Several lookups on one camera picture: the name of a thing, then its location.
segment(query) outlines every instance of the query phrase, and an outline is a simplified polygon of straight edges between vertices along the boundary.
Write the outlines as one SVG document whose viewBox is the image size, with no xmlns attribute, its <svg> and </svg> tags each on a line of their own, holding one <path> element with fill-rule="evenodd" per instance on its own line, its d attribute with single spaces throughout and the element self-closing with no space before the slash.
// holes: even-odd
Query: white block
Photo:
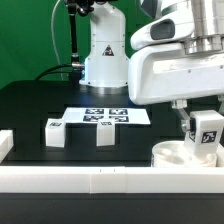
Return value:
<svg viewBox="0 0 224 224">
<path fill-rule="evenodd" d="M 12 130 L 0 131 L 0 163 L 6 157 L 10 149 L 13 147 Z"/>
<path fill-rule="evenodd" d="M 115 145 L 115 119 L 99 119 L 96 144 L 97 146 Z"/>
<path fill-rule="evenodd" d="M 213 110 L 191 112 L 196 131 L 186 133 L 184 146 L 197 157 L 216 153 L 224 126 L 224 117 Z"/>
<path fill-rule="evenodd" d="M 48 119 L 45 127 L 46 146 L 64 147 L 65 125 L 63 119 Z"/>
<path fill-rule="evenodd" d="M 101 167 L 90 176 L 90 194 L 126 193 L 125 167 Z"/>
</svg>

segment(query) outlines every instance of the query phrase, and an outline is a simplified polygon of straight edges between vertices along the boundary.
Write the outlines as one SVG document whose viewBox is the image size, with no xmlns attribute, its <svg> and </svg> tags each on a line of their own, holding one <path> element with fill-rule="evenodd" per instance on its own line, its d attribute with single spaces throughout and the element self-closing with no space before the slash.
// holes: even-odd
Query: black cable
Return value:
<svg viewBox="0 0 224 224">
<path fill-rule="evenodd" d="M 52 68 L 49 68 L 47 69 L 46 71 L 42 72 L 40 75 L 38 75 L 35 80 L 38 81 L 40 80 L 43 76 L 47 75 L 48 73 L 50 72 L 53 72 L 57 69 L 61 69 L 61 68 L 72 68 L 72 65 L 71 64 L 63 64 L 63 65 L 57 65 L 55 67 L 52 67 Z"/>
<path fill-rule="evenodd" d="M 55 72 L 46 72 L 46 73 L 43 73 L 42 75 L 39 75 L 36 79 L 35 79 L 35 81 L 39 81 L 42 77 L 44 77 L 44 76 L 46 76 L 46 75 L 51 75 L 51 74 L 70 74 L 70 73 L 72 73 L 71 71 L 64 71 L 64 72 L 62 72 L 62 71 L 60 71 L 60 72 L 57 72 L 57 71 L 55 71 Z"/>
</svg>

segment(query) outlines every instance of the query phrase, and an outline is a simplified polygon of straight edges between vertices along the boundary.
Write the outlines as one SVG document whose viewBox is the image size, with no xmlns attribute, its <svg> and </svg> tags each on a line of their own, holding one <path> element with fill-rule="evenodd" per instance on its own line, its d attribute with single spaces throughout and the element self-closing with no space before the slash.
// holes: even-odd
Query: black logo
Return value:
<svg viewBox="0 0 224 224">
<path fill-rule="evenodd" d="M 104 125 L 104 126 L 110 126 L 110 125 L 112 125 L 111 122 L 101 122 L 101 124 Z"/>
<path fill-rule="evenodd" d="M 103 52 L 103 56 L 114 56 L 114 52 L 112 51 L 110 45 L 108 45 L 106 50 Z"/>
<path fill-rule="evenodd" d="M 195 132 L 190 132 L 190 133 L 189 133 L 189 138 L 190 138 L 193 142 L 195 142 Z"/>
<path fill-rule="evenodd" d="M 57 122 L 53 122 L 50 124 L 50 126 L 53 126 L 53 127 L 60 127 L 62 125 L 62 123 L 57 123 Z"/>
<path fill-rule="evenodd" d="M 202 136 L 202 144 L 213 143 L 216 140 L 217 131 L 204 132 Z"/>
</svg>

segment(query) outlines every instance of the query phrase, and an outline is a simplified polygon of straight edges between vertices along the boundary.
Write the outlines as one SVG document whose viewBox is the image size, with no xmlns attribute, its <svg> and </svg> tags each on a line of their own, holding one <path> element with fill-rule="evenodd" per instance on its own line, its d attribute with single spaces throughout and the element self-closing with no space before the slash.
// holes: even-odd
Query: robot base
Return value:
<svg viewBox="0 0 224 224">
<path fill-rule="evenodd" d="M 88 91 L 92 93 L 102 94 L 102 95 L 109 95 L 109 94 L 121 94 L 121 93 L 127 93 L 128 92 L 128 86 L 123 87 L 94 87 L 94 86 L 88 86 L 88 85 L 82 85 L 80 84 L 80 90 L 81 91 Z"/>
</svg>

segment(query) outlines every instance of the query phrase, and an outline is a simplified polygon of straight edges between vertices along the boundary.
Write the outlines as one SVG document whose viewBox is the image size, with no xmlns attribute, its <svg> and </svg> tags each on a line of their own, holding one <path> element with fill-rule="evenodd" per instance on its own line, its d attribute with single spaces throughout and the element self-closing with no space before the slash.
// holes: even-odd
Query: sticker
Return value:
<svg viewBox="0 0 224 224">
<path fill-rule="evenodd" d="M 127 109 L 110 109 L 109 113 L 111 115 L 127 115 L 128 110 Z"/>
<path fill-rule="evenodd" d="M 85 115 L 83 118 L 83 121 L 85 122 L 97 122 L 99 119 L 102 119 L 103 116 L 91 116 L 91 115 Z"/>
<path fill-rule="evenodd" d="M 193 142 L 195 142 L 195 132 L 190 132 L 190 133 L 189 133 L 189 138 L 190 138 Z"/>
<path fill-rule="evenodd" d="M 110 45 L 108 45 L 106 50 L 103 52 L 103 56 L 114 56 L 114 52 L 112 51 Z"/>
<path fill-rule="evenodd" d="M 60 127 L 62 125 L 62 123 L 57 123 L 57 122 L 53 122 L 50 124 L 50 126 L 53 126 L 53 127 Z"/>
<path fill-rule="evenodd" d="M 112 125 L 111 122 L 101 122 L 101 124 L 102 124 L 103 126 L 111 126 L 111 125 Z"/>
<path fill-rule="evenodd" d="M 217 131 L 204 132 L 202 136 L 202 144 L 213 143 L 216 140 Z"/>
<path fill-rule="evenodd" d="M 104 114 L 104 109 L 86 109 L 85 114 Z"/>
<path fill-rule="evenodd" d="M 129 122 L 128 116 L 110 116 L 109 118 L 114 118 L 115 122 L 119 123 Z"/>
</svg>

